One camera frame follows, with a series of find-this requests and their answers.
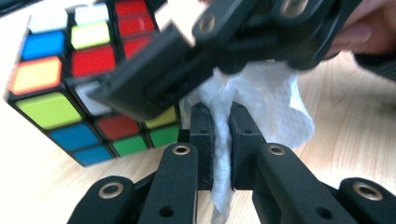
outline blue sticker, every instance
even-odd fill
[[[54,31],[39,35],[28,35],[21,56],[24,60],[33,60],[59,55],[63,51],[64,34],[62,31]]]
[[[83,147],[99,144],[98,138],[85,124],[73,125],[49,133],[49,136],[60,147],[67,151],[73,151]]]
[[[83,166],[93,165],[98,162],[108,161],[112,157],[104,147],[92,147],[73,154],[75,159]]]

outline finger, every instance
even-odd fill
[[[350,43],[364,43],[372,35],[373,28],[366,22],[358,22],[341,31],[332,42],[333,45],[347,45]]]
[[[388,22],[389,29],[396,33],[396,0],[384,7],[384,21]]]
[[[212,3],[212,1],[213,1],[213,0],[198,0],[198,2],[207,3],[207,4]]]
[[[324,60],[331,59],[339,54],[342,50],[341,49],[330,49],[329,52],[324,56]]]
[[[346,21],[346,27],[390,2],[395,2],[395,0],[362,0],[361,4],[352,12]]]

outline black bracket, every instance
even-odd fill
[[[253,190],[262,223],[396,223],[396,197],[362,178],[333,189],[320,181],[294,152],[266,143],[247,109],[234,103],[233,189]],[[163,153],[156,173],[134,184],[110,176],[96,182],[69,219],[79,223],[196,223],[198,190],[211,190],[213,120],[202,104],[191,109],[190,135]]]
[[[312,68],[360,1],[213,1],[191,28],[195,46],[171,24],[90,97],[148,120],[212,76],[215,67],[233,74],[248,62],[276,60]]]

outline black plastic part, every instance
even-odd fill
[[[247,63],[218,64],[218,69],[226,75],[233,75],[242,71],[246,65]]]
[[[257,2],[259,0],[213,1],[192,28],[197,45],[213,50],[222,47],[248,20]]]
[[[0,17],[7,15],[8,13],[19,10],[23,7],[27,7],[33,3],[41,0],[1,0],[0,1]]]
[[[317,7],[308,8],[312,12],[306,12],[304,22],[280,19],[276,15],[260,25],[244,27],[227,43],[227,48],[213,51],[212,57],[222,66],[273,59],[299,70],[313,68],[324,59],[335,35],[360,2],[320,1],[325,6],[320,9],[327,7],[328,13],[317,13]]]
[[[190,142],[190,130],[189,129],[180,129],[178,131],[178,142]]]
[[[262,223],[357,223],[291,149],[265,144],[255,165],[253,202]],[[274,204],[275,211],[262,210]]]
[[[210,77],[213,67],[171,24],[90,97],[134,119],[154,119]]]
[[[148,8],[155,12],[166,2],[166,0],[145,0],[145,2],[146,5],[148,5]]]
[[[197,178],[197,149],[187,143],[167,147],[138,223],[195,223]]]
[[[339,199],[359,223],[396,223],[396,197],[373,181],[362,178],[343,180]]]
[[[199,153],[198,190],[212,190],[212,154],[215,149],[215,128],[209,109],[202,103],[191,108],[190,143]]]
[[[123,189],[121,193],[109,199],[99,196],[100,189],[106,184],[120,183]],[[116,190],[117,187],[109,187],[108,190]],[[128,223],[132,212],[135,210],[134,183],[125,177],[109,176],[97,181],[76,206],[68,224],[121,224]]]
[[[154,179],[155,173],[146,176],[145,178],[141,179],[137,183],[134,184],[134,197],[132,198],[133,208],[134,211],[129,214],[131,220],[129,223],[137,223],[140,214],[142,213],[143,206],[149,194],[149,189],[151,188],[151,183]]]
[[[250,172],[260,146],[265,139],[248,110],[238,103],[233,103],[230,114],[230,132],[233,139],[231,149],[232,173],[234,189],[253,189],[254,176]]]

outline rubik's cube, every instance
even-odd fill
[[[82,166],[176,142],[177,106],[136,122],[88,97],[157,30],[143,0],[32,15],[7,102]]]

